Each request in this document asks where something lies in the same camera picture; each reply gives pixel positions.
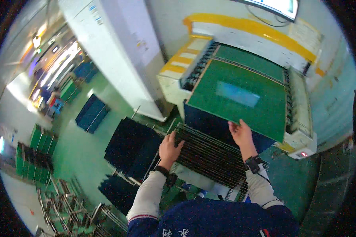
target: right hand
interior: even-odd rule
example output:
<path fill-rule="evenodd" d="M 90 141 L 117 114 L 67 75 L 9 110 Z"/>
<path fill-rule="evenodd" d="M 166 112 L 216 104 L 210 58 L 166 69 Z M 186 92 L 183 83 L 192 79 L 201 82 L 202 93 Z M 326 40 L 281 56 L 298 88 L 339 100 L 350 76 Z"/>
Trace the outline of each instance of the right hand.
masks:
<path fill-rule="evenodd" d="M 228 121 L 228 128 L 233 140 L 240 147 L 242 160 L 245 162 L 248 158 L 257 156 L 258 153 L 253 143 L 251 128 L 242 119 L 239 122 L 240 125 Z"/>

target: worker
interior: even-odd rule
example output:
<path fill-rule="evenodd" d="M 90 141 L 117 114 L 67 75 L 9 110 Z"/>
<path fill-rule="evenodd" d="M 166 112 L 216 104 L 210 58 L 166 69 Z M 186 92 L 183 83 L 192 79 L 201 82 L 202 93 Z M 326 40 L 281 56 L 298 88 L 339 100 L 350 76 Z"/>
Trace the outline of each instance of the worker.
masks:
<path fill-rule="evenodd" d="M 251 129 L 228 122 L 233 140 L 245 162 L 256 157 Z M 159 147 L 160 163 L 139 187 L 127 214 L 128 236 L 296 236 L 299 225 L 291 211 L 274 196 L 266 170 L 246 171 L 251 203 L 226 202 L 196 197 L 169 208 L 159 216 L 159 203 L 167 174 L 185 143 L 174 145 L 175 132 L 167 135 Z"/>

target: black wristwatch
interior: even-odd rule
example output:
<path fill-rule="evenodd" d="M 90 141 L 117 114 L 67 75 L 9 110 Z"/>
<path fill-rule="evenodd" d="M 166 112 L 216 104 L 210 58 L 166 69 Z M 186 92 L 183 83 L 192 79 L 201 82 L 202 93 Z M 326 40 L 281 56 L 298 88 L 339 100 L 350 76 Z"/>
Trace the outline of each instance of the black wristwatch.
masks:
<path fill-rule="evenodd" d="M 156 168 L 154 169 L 154 171 L 161 172 L 166 177 L 166 179 L 169 177 L 169 170 L 167 170 L 166 168 L 164 168 L 162 166 L 157 165 Z"/>

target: blue uniform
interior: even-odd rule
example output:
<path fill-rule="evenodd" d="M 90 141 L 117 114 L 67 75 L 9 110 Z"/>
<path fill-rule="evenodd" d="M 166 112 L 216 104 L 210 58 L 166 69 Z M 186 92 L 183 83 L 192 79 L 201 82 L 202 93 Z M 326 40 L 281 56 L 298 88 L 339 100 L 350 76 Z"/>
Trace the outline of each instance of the blue uniform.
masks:
<path fill-rule="evenodd" d="M 282 205 L 263 209 L 256 203 L 196 198 L 154 216 L 133 218 L 129 237 L 158 236 L 296 236 L 299 225 Z"/>

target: cable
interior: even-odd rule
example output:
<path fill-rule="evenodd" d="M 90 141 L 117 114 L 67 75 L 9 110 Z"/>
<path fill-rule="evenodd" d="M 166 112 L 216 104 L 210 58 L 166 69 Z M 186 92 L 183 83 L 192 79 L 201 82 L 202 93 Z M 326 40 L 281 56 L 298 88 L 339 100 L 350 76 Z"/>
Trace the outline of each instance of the cable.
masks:
<path fill-rule="evenodd" d="M 289 22 L 288 20 L 286 20 L 286 21 L 280 21 L 280 20 L 278 19 L 278 16 L 277 16 L 277 15 L 274 15 L 274 18 L 275 18 L 278 22 L 281 22 L 281 23 L 287 23 L 287 22 Z"/>
<path fill-rule="evenodd" d="M 265 23 L 266 25 L 270 25 L 272 27 L 284 27 L 284 26 L 288 26 L 290 24 L 290 21 L 287 21 L 287 23 L 285 25 L 271 25 L 268 22 L 264 21 L 263 19 L 259 18 L 258 16 L 256 16 L 251 9 L 249 8 L 248 5 L 245 5 L 245 7 L 247 8 L 248 12 L 251 13 L 254 17 L 256 17 L 258 20 L 262 21 L 263 23 Z"/>
<path fill-rule="evenodd" d="M 256 174 L 258 174 L 259 176 L 261 176 L 262 178 L 264 178 L 266 181 L 268 181 L 269 182 L 269 184 L 271 185 L 271 183 L 270 183 L 270 181 L 269 181 L 269 179 L 267 179 L 267 178 L 265 178 L 264 176 L 262 176 L 260 173 L 256 173 Z"/>

